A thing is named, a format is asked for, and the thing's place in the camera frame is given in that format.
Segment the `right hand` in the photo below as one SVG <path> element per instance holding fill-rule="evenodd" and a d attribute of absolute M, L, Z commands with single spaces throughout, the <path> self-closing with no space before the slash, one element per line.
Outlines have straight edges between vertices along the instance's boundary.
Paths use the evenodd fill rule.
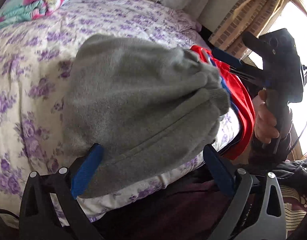
<path fill-rule="evenodd" d="M 253 99 L 253 105 L 256 113 L 254 134 L 255 137 L 264 144 L 269 144 L 272 139 L 279 137 L 279 132 L 276 129 L 277 119 L 268 110 L 266 106 L 267 93 L 266 90 L 261 90 Z"/>

